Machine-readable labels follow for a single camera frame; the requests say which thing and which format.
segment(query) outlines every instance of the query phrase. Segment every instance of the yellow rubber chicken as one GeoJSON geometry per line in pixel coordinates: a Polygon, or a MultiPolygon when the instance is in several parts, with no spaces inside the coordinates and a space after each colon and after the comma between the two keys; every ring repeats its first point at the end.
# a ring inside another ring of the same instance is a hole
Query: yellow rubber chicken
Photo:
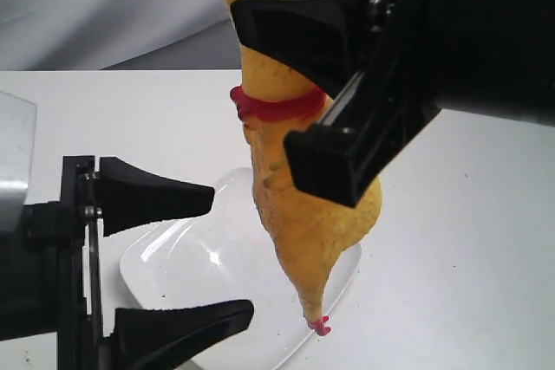
{"type": "MultiPolygon", "coordinates": [[[[229,5],[234,0],[225,0],[229,5]]],[[[382,208],[376,179],[355,209],[298,191],[285,157],[284,137],[318,120],[332,100],[284,64],[241,46],[242,86],[232,90],[251,147],[252,193],[277,258],[301,301],[304,318],[319,335],[331,328],[322,299],[341,253],[375,225],[382,208]]]]}

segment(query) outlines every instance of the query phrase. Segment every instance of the clear plastic plate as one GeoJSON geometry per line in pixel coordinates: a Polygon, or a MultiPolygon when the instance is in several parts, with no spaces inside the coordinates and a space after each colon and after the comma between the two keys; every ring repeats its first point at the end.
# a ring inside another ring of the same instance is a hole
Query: clear plastic plate
{"type": "MultiPolygon", "coordinates": [[[[209,214],[151,224],[121,257],[123,279],[143,308],[253,302],[247,331],[194,358],[204,370],[273,370],[313,334],[260,223],[251,184],[251,169],[231,171],[216,184],[209,214]]],[[[326,315],[356,273],[361,254],[359,244],[351,247],[332,270],[324,294],[326,315]]]]}

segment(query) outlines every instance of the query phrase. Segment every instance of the white table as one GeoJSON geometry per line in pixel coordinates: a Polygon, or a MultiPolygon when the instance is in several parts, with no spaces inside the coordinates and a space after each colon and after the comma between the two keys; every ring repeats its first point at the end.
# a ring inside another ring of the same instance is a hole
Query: white table
{"type": "MultiPolygon", "coordinates": [[[[63,155],[114,155],[205,184],[249,166],[228,94],[239,81],[235,71],[0,73],[0,89],[39,106],[28,202],[58,197],[63,155]]],[[[555,129],[444,112],[382,182],[382,216],[334,331],[283,369],[555,368],[555,129]]],[[[101,241],[106,333],[114,307],[136,306],[118,262],[138,237],[101,241]]],[[[0,343],[0,360],[54,369],[55,339],[0,343]]]]}

